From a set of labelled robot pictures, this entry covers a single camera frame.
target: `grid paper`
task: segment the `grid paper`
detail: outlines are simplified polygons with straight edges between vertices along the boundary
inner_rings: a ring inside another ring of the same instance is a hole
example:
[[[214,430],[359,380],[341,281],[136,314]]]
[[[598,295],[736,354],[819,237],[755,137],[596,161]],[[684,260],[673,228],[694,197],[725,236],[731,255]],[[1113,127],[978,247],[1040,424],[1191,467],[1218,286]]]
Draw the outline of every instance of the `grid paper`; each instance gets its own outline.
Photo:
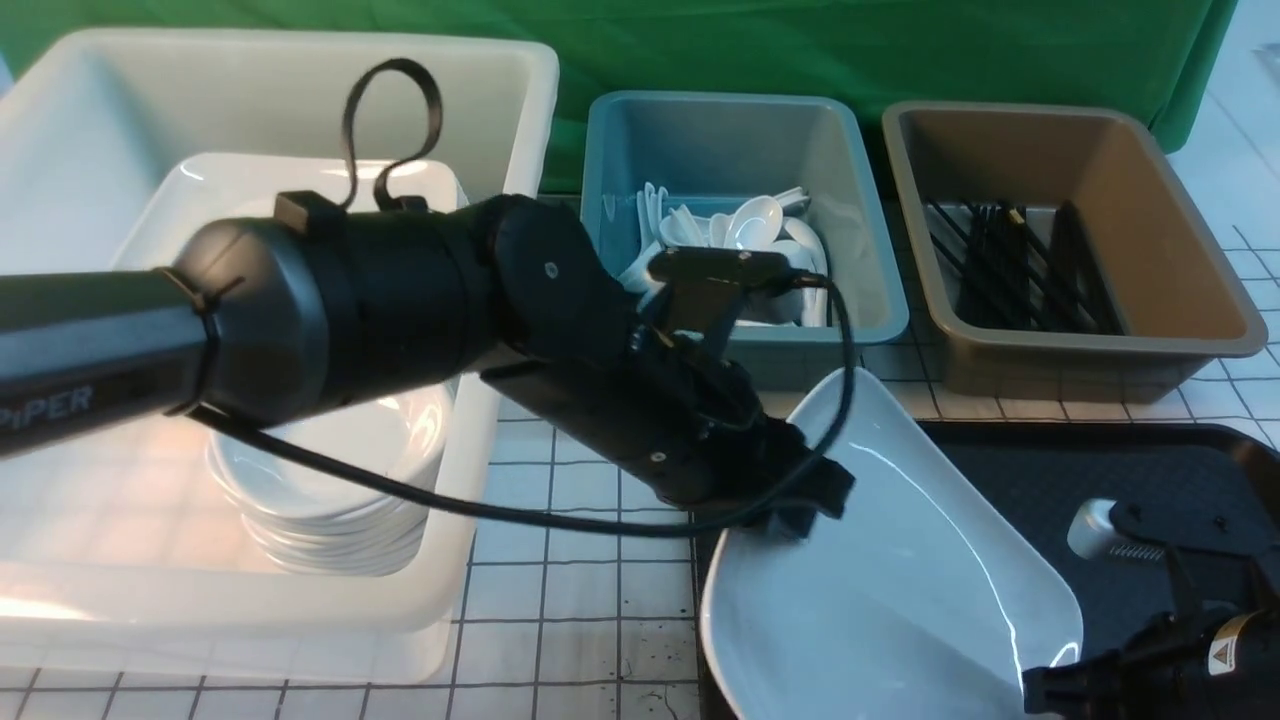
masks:
[[[1260,15],[1270,14],[1267,18]],[[1280,6],[1242,0],[1196,129],[1174,167],[1280,341],[1280,108],[1253,49]],[[1257,77],[1249,74],[1258,73]],[[861,364],[922,419],[1197,421],[1280,441],[1280,346],[1213,361],[1152,405],[961,397],[942,389],[937,333],[905,246],[910,331]],[[797,396],[771,396],[786,413]],[[685,514],[581,445],[503,405],[486,500],[659,523]],[[600,538],[480,523],[451,651],[421,685],[0,669],[0,720],[696,720],[687,541]]]

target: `spring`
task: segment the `spring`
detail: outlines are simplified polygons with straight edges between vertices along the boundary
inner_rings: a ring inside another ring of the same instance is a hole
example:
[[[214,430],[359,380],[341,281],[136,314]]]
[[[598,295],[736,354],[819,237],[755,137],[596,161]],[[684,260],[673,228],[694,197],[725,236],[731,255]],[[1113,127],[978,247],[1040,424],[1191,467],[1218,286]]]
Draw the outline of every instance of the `spring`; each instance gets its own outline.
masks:
[[[1117,557],[1120,560],[1157,562],[1160,560],[1164,560],[1165,551],[1164,548],[1155,547],[1151,544],[1129,543],[1129,544],[1114,546],[1111,550],[1107,551],[1107,555],[1110,555],[1111,557]]]

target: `black cable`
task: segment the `black cable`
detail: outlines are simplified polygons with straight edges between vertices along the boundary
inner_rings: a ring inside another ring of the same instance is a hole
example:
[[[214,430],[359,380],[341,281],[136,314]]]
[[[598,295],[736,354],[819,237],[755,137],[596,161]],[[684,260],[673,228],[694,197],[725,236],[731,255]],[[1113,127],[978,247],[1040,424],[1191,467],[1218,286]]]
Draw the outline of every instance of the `black cable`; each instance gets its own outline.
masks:
[[[370,68],[352,86],[351,94],[347,95],[347,104],[342,109],[342,159],[347,165],[347,176],[351,178],[347,197],[340,204],[343,210],[351,209],[351,204],[356,201],[356,193],[360,192],[360,178],[356,173],[356,108],[360,106],[360,99],[369,90],[369,83],[374,81],[374,77],[388,70],[394,70],[408,77],[422,94],[422,100],[426,101],[426,140],[422,141],[422,146],[417,149],[417,152],[390,163],[378,173],[378,178],[374,181],[374,201],[378,202],[379,210],[396,209],[396,200],[387,190],[387,181],[392,177],[392,172],[401,165],[426,158],[435,149],[435,143],[440,141],[440,128],[444,123],[444,102],[440,100],[440,86],[435,83],[431,73],[422,65],[406,58],[393,58]]]
[[[762,511],[767,510],[774,500],[786,493],[792,486],[795,486],[795,483],[800,482],[810,470],[813,470],[818,461],[822,460],[831,446],[835,445],[836,438],[840,437],[840,432],[844,429],[845,421],[849,419],[849,414],[852,410],[854,370],[856,368],[856,357],[854,354],[854,328],[849,318],[849,307],[845,305],[845,299],[840,293],[840,288],[836,287],[836,283],[831,282],[829,278],[814,273],[800,274],[795,284],[797,287],[819,287],[827,290],[835,301],[836,315],[840,320],[840,356],[844,365],[844,375],[840,386],[840,406],[836,410],[836,416],[832,419],[831,425],[827,427],[827,430],[818,439],[818,443],[814,445],[813,451],[796,462],[791,470],[787,471],[787,474],[783,475],[783,478],[778,480],[778,483],[774,484],[768,492],[762,493],[758,498],[744,505],[739,510],[723,512],[696,523],[609,523],[604,520],[589,520],[585,518],[571,518],[568,515],[557,515],[553,512],[517,510],[515,507],[504,507],[500,505],[458,500],[392,480],[362,468],[356,468],[355,465],[348,465],[340,460],[334,460],[333,457],[298,447],[276,437],[271,437],[248,425],[247,423],[218,413],[210,407],[197,407],[192,410],[188,416],[212,430],[223,433],[224,436],[237,439],[250,447],[275,455],[283,460],[288,460],[302,465],[303,468],[334,475],[335,478],[356,483],[357,486],[398,497],[407,502],[422,505],[433,510],[454,512],[484,520],[499,520],[520,525],[550,528],[556,530],[575,530],[580,533],[640,538],[690,538],[703,533],[719,532],[742,525],[748,520],[754,519]]]

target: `brown plastic bin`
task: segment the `brown plastic bin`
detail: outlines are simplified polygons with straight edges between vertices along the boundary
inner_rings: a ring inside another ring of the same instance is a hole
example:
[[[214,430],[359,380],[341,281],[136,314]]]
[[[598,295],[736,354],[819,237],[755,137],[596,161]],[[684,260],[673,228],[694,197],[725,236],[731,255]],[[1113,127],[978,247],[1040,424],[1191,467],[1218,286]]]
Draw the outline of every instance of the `brown plastic bin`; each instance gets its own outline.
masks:
[[[1267,329],[1147,128],[1092,108],[901,102],[884,140],[924,297],[946,342],[945,384],[966,395],[1037,400],[1160,398],[1213,357],[1247,357]],[[922,199],[1080,211],[1121,336],[974,327],[954,310],[957,283]]]

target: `warning label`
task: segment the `warning label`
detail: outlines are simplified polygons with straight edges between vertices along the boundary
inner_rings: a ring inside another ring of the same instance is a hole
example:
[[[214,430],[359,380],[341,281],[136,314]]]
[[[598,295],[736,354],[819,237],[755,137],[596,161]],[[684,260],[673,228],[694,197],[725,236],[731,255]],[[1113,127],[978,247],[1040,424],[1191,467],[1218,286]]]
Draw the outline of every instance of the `warning label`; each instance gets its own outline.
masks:
[[[1226,675],[1235,671],[1235,650],[1240,643],[1240,632],[1244,630],[1244,625],[1253,615],[1233,618],[1217,629],[1213,642],[1208,646],[1210,675]]]

